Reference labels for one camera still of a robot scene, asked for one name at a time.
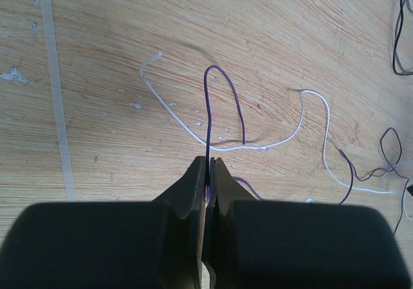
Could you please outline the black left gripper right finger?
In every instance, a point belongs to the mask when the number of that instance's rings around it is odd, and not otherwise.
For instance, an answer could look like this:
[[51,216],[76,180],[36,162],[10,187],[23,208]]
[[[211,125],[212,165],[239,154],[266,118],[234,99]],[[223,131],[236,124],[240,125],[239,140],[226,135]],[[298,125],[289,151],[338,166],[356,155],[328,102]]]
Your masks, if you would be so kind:
[[385,218],[358,205],[259,200],[210,162],[202,260],[211,288],[410,288]]

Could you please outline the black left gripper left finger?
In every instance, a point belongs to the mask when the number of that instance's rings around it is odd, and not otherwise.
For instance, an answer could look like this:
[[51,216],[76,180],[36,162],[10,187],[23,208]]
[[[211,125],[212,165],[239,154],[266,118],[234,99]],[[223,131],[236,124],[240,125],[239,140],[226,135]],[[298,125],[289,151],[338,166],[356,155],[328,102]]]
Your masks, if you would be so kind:
[[152,201],[25,208],[1,246],[2,288],[199,288],[206,161]]

